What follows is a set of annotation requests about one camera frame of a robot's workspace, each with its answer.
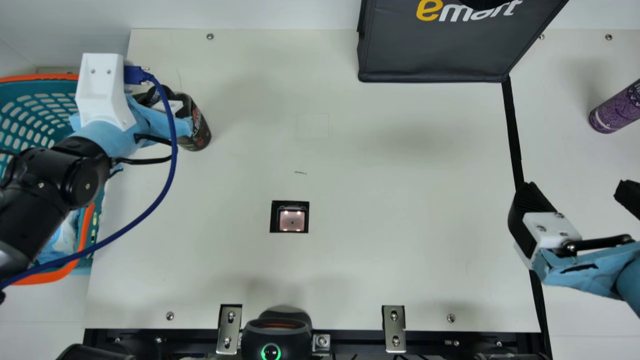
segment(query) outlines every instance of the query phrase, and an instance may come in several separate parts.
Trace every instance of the white wall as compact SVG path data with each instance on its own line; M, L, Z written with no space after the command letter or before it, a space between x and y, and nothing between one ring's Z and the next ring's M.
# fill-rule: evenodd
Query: white wall
M0 37L36 66L77 66L124 54L132 28L355 29L360 1L0 0ZM638 0L571 0L551 26L638 29L639 17Z
M29 60L0 39L0 78L36 72Z

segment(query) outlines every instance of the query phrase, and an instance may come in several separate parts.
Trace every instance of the teal basket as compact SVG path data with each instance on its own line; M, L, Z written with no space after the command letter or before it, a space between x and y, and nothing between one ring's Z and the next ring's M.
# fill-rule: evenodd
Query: teal basket
M35 74L0 79L0 148L20 152L32 147L52 147L73 132L68 118L76 113L77 75ZM0 154L0 174L4 173L10 156ZM95 199L92 221L86 236L85 248L95 244L100 205L104 190ZM77 245L86 209L80 210ZM87 272L93 254L78 261L74 273Z

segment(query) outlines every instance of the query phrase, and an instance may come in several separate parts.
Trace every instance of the laundry basket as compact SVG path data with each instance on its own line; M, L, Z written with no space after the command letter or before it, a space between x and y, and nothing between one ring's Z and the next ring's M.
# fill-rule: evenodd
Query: laundry basket
M68 117L77 112L74 100L77 75L33 74L0 78L0 148L20 152L31 147L52 147L73 132ZM10 156L0 155L0 174ZM95 243L104 190L95 202L80 210L76 229L76 251ZM17 285L57 281L72 270L86 272L93 256L73 261L62 268L28 277Z

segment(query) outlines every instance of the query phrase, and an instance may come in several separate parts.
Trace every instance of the white tabletop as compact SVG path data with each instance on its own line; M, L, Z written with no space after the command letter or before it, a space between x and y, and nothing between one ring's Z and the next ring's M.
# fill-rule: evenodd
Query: white tabletop
M215 138L181 151L164 203L96 254L85 326L215 328L220 304L244 322L288 304L317 329L368 330L402 304L409 330L539 331L506 226L499 84L361 83L354 31L208 32L132 32L129 58L191 95ZM110 180L100 237L167 170ZM270 234L272 200L310 201L310 232Z
M511 74L525 180L583 238L640 240L640 221L613 199L621 179L640 181L640 122L611 135L588 124L591 109L640 78L640 31L545 35ZM555 287L545 288L545 300L552 335L640 336L640 320L622 301Z

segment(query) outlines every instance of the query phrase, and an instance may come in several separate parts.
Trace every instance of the metal bracket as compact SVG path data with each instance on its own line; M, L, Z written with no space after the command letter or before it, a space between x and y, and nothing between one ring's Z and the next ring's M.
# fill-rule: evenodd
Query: metal bracket
M221 305L216 354L236 355L240 344L242 305Z
M404 306L385 305L382 307L382 328L385 331L385 347L389 354L406 352L404 329Z
M331 335L329 334L314 334L313 343L311 346L311 352L314 355L329 354L329 348L331 347Z

